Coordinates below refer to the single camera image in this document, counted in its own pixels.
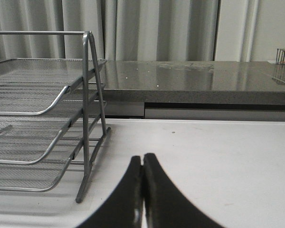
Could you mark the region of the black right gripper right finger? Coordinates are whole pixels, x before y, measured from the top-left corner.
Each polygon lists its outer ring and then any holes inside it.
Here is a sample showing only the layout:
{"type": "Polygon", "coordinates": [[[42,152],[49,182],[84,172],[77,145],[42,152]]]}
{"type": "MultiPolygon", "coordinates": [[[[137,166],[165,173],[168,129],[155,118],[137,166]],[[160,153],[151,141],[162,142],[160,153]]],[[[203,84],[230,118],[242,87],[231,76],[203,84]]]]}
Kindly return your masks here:
{"type": "Polygon", "coordinates": [[[149,228],[220,228],[194,206],[167,176],[157,157],[147,153],[143,159],[142,189],[149,228]]]}

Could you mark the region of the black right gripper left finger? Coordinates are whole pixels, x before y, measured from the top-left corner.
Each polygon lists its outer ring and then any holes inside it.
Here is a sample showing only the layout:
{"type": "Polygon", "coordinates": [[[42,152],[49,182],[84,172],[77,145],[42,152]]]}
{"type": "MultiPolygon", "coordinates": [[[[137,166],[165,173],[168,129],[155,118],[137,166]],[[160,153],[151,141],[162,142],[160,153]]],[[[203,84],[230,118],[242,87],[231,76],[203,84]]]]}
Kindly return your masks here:
{"type": "Polygon", "coordinates": [[[133,156],[122,179],[105,202],[79,228],[140,228],[143,212],[142,165],[133,156]]]}

